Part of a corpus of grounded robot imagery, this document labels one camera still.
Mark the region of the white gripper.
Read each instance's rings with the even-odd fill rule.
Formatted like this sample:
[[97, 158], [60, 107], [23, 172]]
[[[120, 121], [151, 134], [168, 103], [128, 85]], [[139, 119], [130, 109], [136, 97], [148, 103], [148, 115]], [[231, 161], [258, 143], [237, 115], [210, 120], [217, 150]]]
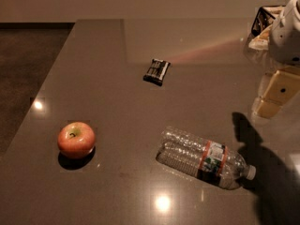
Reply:
[[[269, 51], [279, 63], [299, 65], [300, 22], [296, 19], [274, 22], [270, 32]], [[270, 119], [299, 91], [299, 67], [284, 67], [265, 73], [252, 106], [252, 113]]]

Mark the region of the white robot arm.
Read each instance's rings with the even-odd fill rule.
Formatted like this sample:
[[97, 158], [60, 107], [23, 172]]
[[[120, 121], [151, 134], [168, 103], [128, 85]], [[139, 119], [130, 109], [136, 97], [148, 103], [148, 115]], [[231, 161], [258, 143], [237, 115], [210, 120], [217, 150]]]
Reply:
[[249, 48], [265, 53], [270, 66], [262, 76], [252, 111], [270, 119], [300, 91], [300, 0], [261, 7], [251, 35]]

